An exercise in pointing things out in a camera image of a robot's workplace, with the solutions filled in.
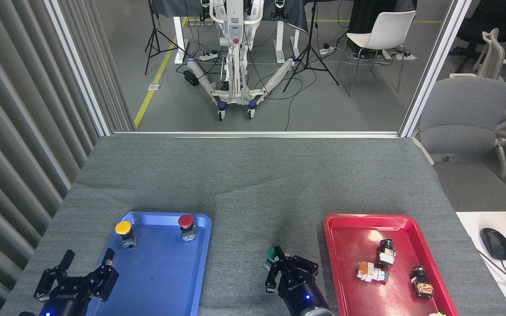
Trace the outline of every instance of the chair leg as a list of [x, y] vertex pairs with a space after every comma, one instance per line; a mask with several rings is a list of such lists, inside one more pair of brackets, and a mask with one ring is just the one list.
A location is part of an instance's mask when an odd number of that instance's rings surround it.
[[341, 70], [341, 65], [343, 64], [343, 56], [345, 56], [345, 48], [347, 47], [347, 37], [345, 37], [345, 42], [343, 43], [343, 52], [341, 52], [341, 60], [339, 61], [339, 69], [337, 69], [337, 75], [339, 75], [339, 70]]
[[401, 56], [401, 66], [399, 68], [398, 89], [397, 89], [398, 93], [399, 93], [399, 84], [401, 83], [401, 71], [403, 70], [403, 60], [405, 60], [405, 47], [403, 45], [400, 46], [403, 48], [403, 53]]
[[353, 97], [353, 91], [355, 89], [355, 79], [357, 78], [357, 69], [358, 69], [358, 64], [360, 61], [360, 54], [362, 54], [362, 48], [360, 48], [358, 56], [357, 56], [357, 66], [355, 67], [355, 75], [353, 76], [353, 84], [351, 86], [351, 93], [349, 94], [349, 98]]

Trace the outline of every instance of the gray office chair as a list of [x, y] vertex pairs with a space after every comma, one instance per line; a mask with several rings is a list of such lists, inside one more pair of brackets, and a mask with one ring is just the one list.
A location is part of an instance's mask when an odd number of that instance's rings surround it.
[[[478, 76], [504, 81], [501, 77], [501, 71], [503, 65], [506, 64], [505, 50], [498, 42], [498, 35], [498, 29], [493, 29], [489, 33], [482, 32], [485, 47], [473, 67], [474, 71], [477, 71], [477, 74], [450, 74], [450, 78], [456, 76]], [[506, 136], [506, 111], [504, 113], [504, 120], [497, 126], [495, 131], [500, 135]]]
[[[483, 155], [495, 147], [499, 177], [504, 178], [506, 140], [495, 137], [495, 128], [505, 110], [505, 82], [469, 77], [441, 80], [420, 116], [416, 139], [428, 154]], [[443, 158], [433, 167], [456, 211], [506, 210], [506, 185], [483, 164]]]

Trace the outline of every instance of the white mesh chair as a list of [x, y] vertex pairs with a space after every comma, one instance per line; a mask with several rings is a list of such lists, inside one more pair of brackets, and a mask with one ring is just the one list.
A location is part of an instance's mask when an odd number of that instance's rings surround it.
[[[506, 64], [506, 59], [505, 50], [497, 40], [498, 35], [498, 29], [493, 29], [489, 33], [482, 32], [485, 47], [473, 68], [477, 71], [477, 74], [450, 74], [450, 78], [458, 76], [478, 76], [481, 78], [503, 81], [503, 78], [501, 77], [501, 70], [502, 66]], [[505, 120], [497, 126], [495, 131], [498, 134], [506, 136], [506, 111], [504, 118]]]
[[[401, 46], [403, 49], [403, 55], [401, 58], [401, 66], [399, 68], [398, 88], [401, 82], [401, 71], [403, 70], [403, 61], [405, 58], [405, 47], [403, 42], [409, 31], [409, 26], [415, 17], [415, 11], [409, 12], [382, 12], [376, 18], [372, 32], [366, 34], [347, 33], [347, 38], [354, 44], [360, 47], [357, 57], [357, 66], [355, 68], [355, 74], [353, 76], [353, 85], [349, 96], [353, 96], [353, 90], [355, 88], [355, 79], [357, 77], [357, 69], [360, 62], [360, 54], [363, 49], [369, 50], [387, 50]], [[341, 64], [343, 62], [343, 54], [341, 54], [341, 62], [339, 63], [339, 70], [341, 70]]]

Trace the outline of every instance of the light stand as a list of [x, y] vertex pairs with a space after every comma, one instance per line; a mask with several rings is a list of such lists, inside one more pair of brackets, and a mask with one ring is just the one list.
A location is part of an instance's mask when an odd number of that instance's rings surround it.
[[[149, 66], [149, 60], [161, 53], [164, 53], [164, 52], [168, 52], [170, 50], [177, 50], [177, 49], [180, 49], [180, 50], [185, 50], [183, 48], [180, 48], [180, 46], [177, 45], [177, 43], [173, 42], [171, 40], [171, 38], [167, 37], [165, 34], [163, 34], [162, 31], [160, 31], [156, 26], [155, 26], [155, 18], [153, 18], [153, 16], [155, 15], [157, 17], [157, 22], [159, 23], [159, 14], [154, 14], [153, 13], [153, 9], [152, 9], [152, 6], [151, 6], [151, 0], [148, 0], [148, 4], [149, 4], [149, 14], [151, 16], [151, 23], [153, 25], [153, 30], [151, 32], [151, 35], [149, 36], [149, 40], [148, 40], [148, 44], [146, 45], [146, 49], [144, 50], [144, 52], [147, 51], [148, 47], [149, 47], [149, 52], [148, 52], [148, 61], [147, 61], [147, 64], [146, 64], [146, 71], [144, 72], [144, 75], [147, 75], [147, 69], [148, 69], [148, 66]], [[173, 48], [168, 48], [167, 50], [161, 50], [161, 48], [159, 47], [159, 37], [157, 36], [157, 34], [161, 34], [161, 36], [163, 36], [164, 38], [167, 38], [167, 40], [169, 41], [169, 43], [173, 44]]]
[[[319, 56], [319, 54], [317, 54], [317, 52], [315, 52], [313, 46], [311, 45], [311, 35], [313, 34], [313, 30], [314, 30], [315, 6], [316, 5], [317, 5], [317, 0], [314, 0], [314, 5], [311, 8], [310, 35], [309, 35], [309, 39], [308, 39], [308, 42], [307, 42], [307, 46], [306, 46], [306, 48], [304, 48], [304, 50], [302, 50], [302, 52], [300, 53], [300, 55], [296, 59], [297, 62], [298, 62], [298, 64], [295, 66], [294, 71], [293, 71], [292, 75], [290, 76], [288, 82], [286, 83], [286, 86], [285, 86], [283, 92], [286, 92], [286, 88], [288, 88], [288, 86], [289, 86], [290, 81], [292, 80], [292, 78], [295, 75], [303, 72], [304, 70], [319, 70], [321, 72], [327, 72], [327, 73], [329, 73], [329, 76], [331, 76], [331, 78], [333, 78], [333, 80], [335, 81], [335, 83], [337, 85], [339, 85], [339, 82], [337, 82], [337, 79], [335, 79], [335, 77], [333, 76], [333, 74], [331, 74], [329, 68], [327, 68], [327, 66], [323, 62], [322, 58]], [[325, 68], [325, 69], [313, 68], [313, 67], [310, 66], [310, 51], [312, 51], [314, 53], [314, 55], [318, 58], [319, 62], [322, 63], [323, 68]]]

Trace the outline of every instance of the gray carpet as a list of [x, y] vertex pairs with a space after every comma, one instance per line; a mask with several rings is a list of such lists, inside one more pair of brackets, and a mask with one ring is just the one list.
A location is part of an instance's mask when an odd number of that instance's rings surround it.
[[410, 139], [154, 135], [98, 142], [1, 315], [38, 312], [40, 274], [68, 248], [77, 254], [70, 275], [93, 270], [116, 220], [136, 210], [212, 219], [200, 316], [287, 315], [263, 287], [266, 253], [277, 244], [321, 264], [316, 282], [337, 312], [323, 230], [331, 213], [411, 216], [459, 314], [506, 315], [506, 300]]

